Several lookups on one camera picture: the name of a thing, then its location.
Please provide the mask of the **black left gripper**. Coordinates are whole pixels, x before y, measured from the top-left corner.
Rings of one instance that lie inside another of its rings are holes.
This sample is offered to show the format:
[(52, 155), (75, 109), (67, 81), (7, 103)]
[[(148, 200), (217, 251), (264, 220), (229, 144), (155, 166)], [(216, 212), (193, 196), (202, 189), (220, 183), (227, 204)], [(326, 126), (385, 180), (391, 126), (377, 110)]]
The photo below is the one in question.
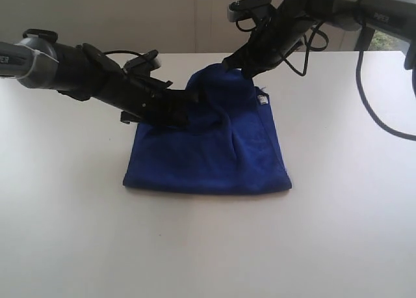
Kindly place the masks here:
[(170, 83), (124, 69), (94, 69), (94, 98), (157, 127), (183, 128), (189, 118), (182, 103), (198, 103), (198, 90), (171, 89)]

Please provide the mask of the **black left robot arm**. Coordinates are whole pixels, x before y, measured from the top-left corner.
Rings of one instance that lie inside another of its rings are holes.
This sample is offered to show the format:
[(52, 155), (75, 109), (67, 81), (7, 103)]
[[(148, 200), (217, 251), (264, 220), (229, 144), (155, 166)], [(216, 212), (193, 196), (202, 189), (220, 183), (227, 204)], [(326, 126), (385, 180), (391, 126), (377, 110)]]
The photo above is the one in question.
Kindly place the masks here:
[(51, 89), (80, 102), (95, 98), (121, 110), (120, 120), (185, 127), (187, 108), (200, 101), (197, 90), (174, 90), (151, 76), (160, 68), (158, 51), (132, 52), (123, 66), (91, 44), (60, 44), (58, 34), (27, 29), (17, 44), (1, 43), (1, 77), (33, 89)]

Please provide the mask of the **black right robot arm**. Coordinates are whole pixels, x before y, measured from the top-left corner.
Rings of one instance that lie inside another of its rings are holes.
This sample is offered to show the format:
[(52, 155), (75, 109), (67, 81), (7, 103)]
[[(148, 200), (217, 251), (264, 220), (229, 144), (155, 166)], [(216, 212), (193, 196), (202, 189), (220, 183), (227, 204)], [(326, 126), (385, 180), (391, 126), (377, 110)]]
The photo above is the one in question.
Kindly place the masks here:
[(320, 23), (345, 31), (372, 27), (407, 42), (415, 41), (415, 0), (237, 0), (228, 20), (252, 20), (250, 37), (223, 60), (225, 69), (240, 69), (246, 78), (273, 70), (300, 47), (308, 30)]

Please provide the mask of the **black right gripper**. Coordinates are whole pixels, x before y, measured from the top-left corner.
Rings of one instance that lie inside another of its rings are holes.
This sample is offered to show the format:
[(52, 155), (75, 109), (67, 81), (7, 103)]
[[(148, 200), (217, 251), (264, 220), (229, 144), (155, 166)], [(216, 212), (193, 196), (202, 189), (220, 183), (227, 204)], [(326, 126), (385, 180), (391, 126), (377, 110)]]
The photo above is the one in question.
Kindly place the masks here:
[(227, 72), (240, 70), (245, 79), (271, 71), (295, 50), (295, 44), (316, 23), (304, 10), (284, 1), (245, 45), (223, 59), (222, 66)]

